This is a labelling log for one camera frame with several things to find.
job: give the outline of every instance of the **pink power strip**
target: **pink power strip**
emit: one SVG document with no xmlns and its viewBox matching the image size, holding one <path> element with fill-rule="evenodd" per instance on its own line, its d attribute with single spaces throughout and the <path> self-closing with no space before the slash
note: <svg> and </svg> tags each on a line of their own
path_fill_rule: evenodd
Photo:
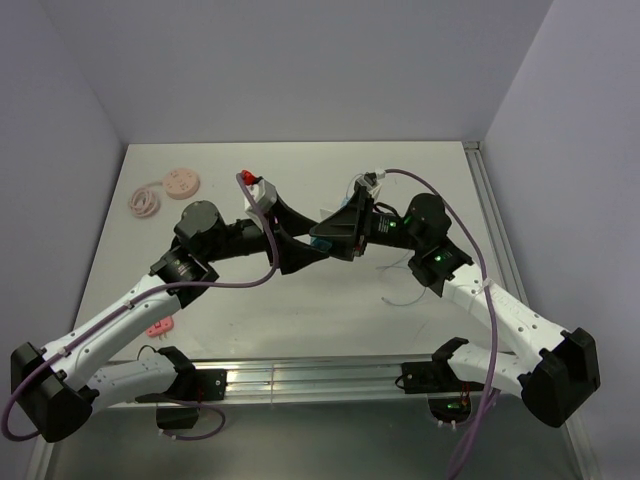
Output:
<svg viewBox="0 0 640 480">
<path fill-rule="evenodd" d="M 151 338 L 159 337 L 160 335 L 162 335 L 163 333 L 167 333 L 171 329 L 173 329 L 173 318 L 167 317 L 147 328 L 147 335 Z"/>
</svg>

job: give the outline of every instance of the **gray wall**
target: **gray wall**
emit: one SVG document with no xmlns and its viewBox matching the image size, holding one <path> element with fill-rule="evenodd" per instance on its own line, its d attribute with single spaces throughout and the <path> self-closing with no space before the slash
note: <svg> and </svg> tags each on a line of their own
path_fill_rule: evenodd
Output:
<svg viewBox="0 0 640 480">
<path fill-rule="evenodd" d="M 130 143 L 484 138 L 551 0 L 41 0 Z"/>
<path fill-rule="evenodd" d="M 37 2 L 3 3 L 0 64 L 4 402 L 13 349 L 71 327 L 122 145 Z M 13 429 L 31 431 L 16 410 Z M 23 478 L 32 447 L 0 439 L 3 479 Z"/>
<path fill-rule="evenodd" d="M 640 3 L 555 0 L 486 138 L 534 307 L 596 337 L 582 409 L 606 478 L 640 471 Z"/>
</svg>

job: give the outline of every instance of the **white tabletop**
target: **white tabletop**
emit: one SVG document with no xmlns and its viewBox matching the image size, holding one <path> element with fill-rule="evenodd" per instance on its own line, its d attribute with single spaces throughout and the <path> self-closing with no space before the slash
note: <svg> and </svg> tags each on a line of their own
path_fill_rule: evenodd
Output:
<svg viewBox="0 0 640 480">
<path fill-rule="evenodd" d="M 161 179 L 176 167 L 200 174 L 199 191 L 172 200 L 158 188 L 162 205 L 152 217 L 134 218 L 127 203 L 139 186 Z M 169 249 L 173 227 L 190 202 L 207 199 L 226 223 L 245 218 L 235 173 L 251 170 L 273 183 L 290 207 L 319 219 L 320 208 L 334 208 L 349 180 L 376 167 L 403 168 L 428 179 L 462 217 L 500 280 L 462 145 L 457 142 L 250 143 L 131 145 L 116 186 L 82 304 L 81 325 L 137 283 Z M 423 191 L 409 178 L 388 176 L 380 201 L 403 214 Z M 452 240 L 472 254 L 457 226 Z M 174 315 L 175 328 L 164 340 L 146 334 L 114 359 L 135 358 L 144 344 L 175 345 L 191 358 L 315 357 L 431 353 L 454 336 L 488 346 L 489 332 L 455 305 L 427 291 L 409 307 L 396 303 L 417 298 L 422 287 L 408 270 L 388 265 L 405 252 L 369 245 L 353 263 L 335 259 L 288 276 L 276 275 L 250 290 L 211 289 Z M 269 268 L 257 254 L 216 263 L 221 281 L 248 281 Z"/>
</svg>

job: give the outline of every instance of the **red object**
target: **red object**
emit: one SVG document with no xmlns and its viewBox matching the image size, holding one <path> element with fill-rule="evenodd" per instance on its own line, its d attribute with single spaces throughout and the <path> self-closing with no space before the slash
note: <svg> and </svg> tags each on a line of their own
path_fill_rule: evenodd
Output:
<svg viewBox="0 0 640 480">
<path fill-rule="evenodd" d="M 249 170 L 243 170 L 241 173 L 245 185 L 249 186 L 258 183 L 258 179 Z"/>
<path fill-rule="evenodd" d="M 167 333 L 169 330 L 173 328 L 173 318 L 167 317 L 163 318 L 159 322 L 154 323 L 149 328 L 147 328 L 147 335 L 151 338 L 158 337 L 163 333 Z"/>
</svg>

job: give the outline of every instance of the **gray floor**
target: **gray floor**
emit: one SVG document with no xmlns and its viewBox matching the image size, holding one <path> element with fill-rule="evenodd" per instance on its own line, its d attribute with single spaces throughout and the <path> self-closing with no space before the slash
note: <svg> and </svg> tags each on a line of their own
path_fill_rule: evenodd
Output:
<svg viewBox="0 0 640 480">
<path fill-rule="evenodd" d="M 443 479 L 461 435 L 438 430 L 425 408 L 424 399 L 229 406 L 225 430 L 200 442 L 158 437 L 153 410 L 109 410 L 56 446 L 47 479 Z M 459 478 L 575 480 L 574 462 L 560 430 L 506 397 Z"/>
</svg>

